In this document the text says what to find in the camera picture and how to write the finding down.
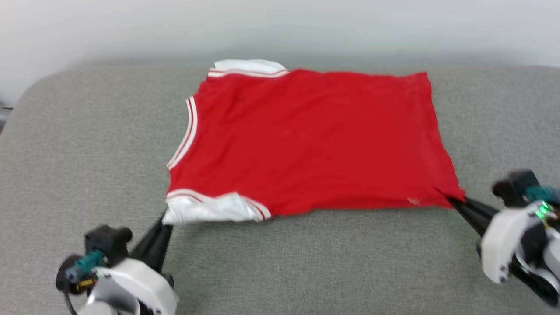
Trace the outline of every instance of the black cable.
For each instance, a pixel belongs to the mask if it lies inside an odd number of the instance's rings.
[[[66,301],[66,307],[68,307],[70,314],[78,315],[78,313],[74,309],[74,306],[72,306],[72,301],[70,301],[70,296],[68,295],[69,291],[70,291],[70,280],[66,279],[66,281],[64,282],[64,290],[62,291],[62,293],[64,293],[64,300]]]

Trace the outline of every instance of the white fabric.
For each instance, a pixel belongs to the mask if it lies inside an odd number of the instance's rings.
[[[238,193],[223,194],[216,198],[206,197],[201,202],[190,196],[175,196],[167,199],[169,209],[162,219],[163,224],[185,225],[201,221],[261,221],[257,209],[249,206]]]
[[[226,59],[214,62],[214,68],[210,71],[229,71],[229,70],[243,70],[253,71],[260,73],[277,73],[286,70],[283,65],[278,62],[253,59],[253,60],[239,60],[239,59]]]

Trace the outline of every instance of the jersey armhole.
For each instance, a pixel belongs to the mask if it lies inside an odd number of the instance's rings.
[[[185,156],[185,154],[189,151],[190,146],[193,144],[194,136],[197,133],[198,127],[198,113],[197,113],[197,106],[194,101],[194,97],[191,96],[186,99],[186,108],[188,111],[188,123],[186,125],[186,132],[185,136],[183,136],[183,140],[181,144],[173,154],[173,157],[167,163],[168,170],[176,167],[181,159]]]

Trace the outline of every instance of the red fabric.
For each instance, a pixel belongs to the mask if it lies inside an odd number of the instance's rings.
[[[194,100],[196,134],[170,192],[235,191],[272,216],[464,198],[426,73],[232,74],[207,78]]]

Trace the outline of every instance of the red jersey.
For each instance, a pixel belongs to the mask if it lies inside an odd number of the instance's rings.
[[[451,207],[447,196],[464,198],[426,73],[222,61],[186,103],[187,131],[167,165],[168,223]]]

